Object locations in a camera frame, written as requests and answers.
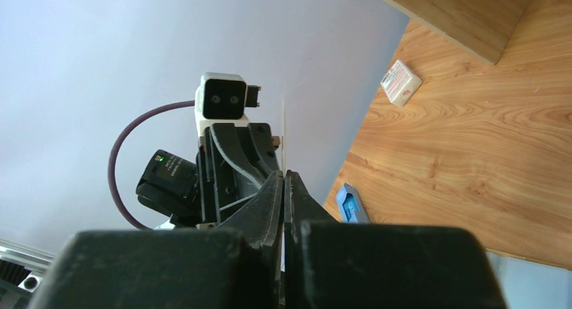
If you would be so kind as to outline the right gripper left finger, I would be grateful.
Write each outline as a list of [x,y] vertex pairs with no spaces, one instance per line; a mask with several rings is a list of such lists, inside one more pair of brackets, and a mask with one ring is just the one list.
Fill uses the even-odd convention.
[[283,174],[210,229],[81,231],[31,308],[278,308]]

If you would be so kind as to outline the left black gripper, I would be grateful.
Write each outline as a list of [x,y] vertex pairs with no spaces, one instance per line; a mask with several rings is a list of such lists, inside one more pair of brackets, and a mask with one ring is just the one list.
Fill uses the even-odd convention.
[[281,139],[268,123],[214,123],[197,155],[198,229],[279,229],[282,226]]

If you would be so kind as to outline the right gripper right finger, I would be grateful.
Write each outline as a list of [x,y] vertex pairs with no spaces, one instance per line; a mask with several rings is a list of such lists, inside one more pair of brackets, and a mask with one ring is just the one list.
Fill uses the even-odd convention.
[[287,308],[506,308],[486,251],[459,227],[340,223],[284,179]]

